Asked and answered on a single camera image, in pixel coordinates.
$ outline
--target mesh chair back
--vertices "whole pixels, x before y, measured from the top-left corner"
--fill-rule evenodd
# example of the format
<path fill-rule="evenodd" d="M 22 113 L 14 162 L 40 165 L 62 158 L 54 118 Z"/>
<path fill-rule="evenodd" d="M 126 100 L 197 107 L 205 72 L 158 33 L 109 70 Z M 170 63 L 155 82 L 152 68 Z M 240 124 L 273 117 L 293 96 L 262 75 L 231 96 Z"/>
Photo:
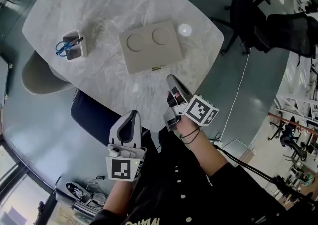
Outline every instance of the mesh chair back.
<path fill-rule="evenodd" d="M 312 57 L 318 35 L 318 24 L 304 13 L 270 15 L 267 19 L 267 38 L 273 48 L 283 48 L 301 56 Z"/>

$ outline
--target gray chair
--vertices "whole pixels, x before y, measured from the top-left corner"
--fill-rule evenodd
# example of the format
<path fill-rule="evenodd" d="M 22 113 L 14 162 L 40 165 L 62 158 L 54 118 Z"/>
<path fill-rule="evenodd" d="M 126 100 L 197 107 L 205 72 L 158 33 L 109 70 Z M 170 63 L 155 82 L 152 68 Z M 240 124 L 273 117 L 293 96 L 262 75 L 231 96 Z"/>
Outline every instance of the gray chair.
<path fill-rule="evenodd" d="M 56 71 L 51 71 L 48 63 L 36 51 L 22 70 L 22 84 L 34 95 L 60 92 L 73 87 L 71 83 L 61 78 L 62 76 Z"/>

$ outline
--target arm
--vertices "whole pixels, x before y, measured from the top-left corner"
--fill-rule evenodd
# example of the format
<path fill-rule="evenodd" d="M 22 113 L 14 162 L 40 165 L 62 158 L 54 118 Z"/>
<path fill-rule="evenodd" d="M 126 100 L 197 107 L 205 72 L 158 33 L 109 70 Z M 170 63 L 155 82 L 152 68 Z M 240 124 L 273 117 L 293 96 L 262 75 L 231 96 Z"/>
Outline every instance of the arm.
<path fill-rule="evenodd" d="M 178 131 L 186 136 L 198 128 L 188 117 L 182 116 L 177 123 Z M 226 159 L 214 148 L 204 132 L 200 131 L 193 142 L 187 145 L 198 159 L 204 172 L 210 177 L 226 163 Z"/>
<path fill-rule="evenodd" d="M 103 209 L 118 215 L 125 215 L 132 191 L 131 182 L 116 181 Z"/>

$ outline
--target blue scissors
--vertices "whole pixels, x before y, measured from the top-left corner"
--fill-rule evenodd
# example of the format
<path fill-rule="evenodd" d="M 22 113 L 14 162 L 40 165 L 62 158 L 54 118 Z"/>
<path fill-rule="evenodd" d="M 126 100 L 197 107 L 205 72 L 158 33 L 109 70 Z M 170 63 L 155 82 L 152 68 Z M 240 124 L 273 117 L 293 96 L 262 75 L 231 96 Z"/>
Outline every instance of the blue scissors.
<path fill-rule="evenodd" d="M 70 52 L 71 47 L 79 44 L 83 39 L 84 37 L 80 37 L 71 42 L 60 41 L 55 46 L 56 54 L 61 57 L 66 56 Z"/>

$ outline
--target circular indentation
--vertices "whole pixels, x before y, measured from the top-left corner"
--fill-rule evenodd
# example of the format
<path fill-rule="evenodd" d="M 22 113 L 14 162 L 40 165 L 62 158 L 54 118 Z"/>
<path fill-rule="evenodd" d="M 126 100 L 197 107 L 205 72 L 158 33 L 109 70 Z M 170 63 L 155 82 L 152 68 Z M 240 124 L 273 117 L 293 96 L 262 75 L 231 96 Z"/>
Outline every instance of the circular indentation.
<path fill-rule="evenodd" d="M 127 39 L 127 47 L 133 51 L 133 52 L 138 52 L 142 51 L 146 43 L 146 39 L 144 35 L 140 33 L 134 33 L 130 35 Z"/>
<path fill-rule="evenodd" d="M 156 28 L 152 33 L 153 41 L 158 45 L 165 45 L 171 39 L 170 32 L 164 28 Z"/>
<path fill-rule="evenodd" d="M 179 26 L 179 33 L 182 35 L 182 36 L 190 36 L 191 33 L 192 33 L 192 28 L 190 25 L 188 24 L 181 24 Z"/>

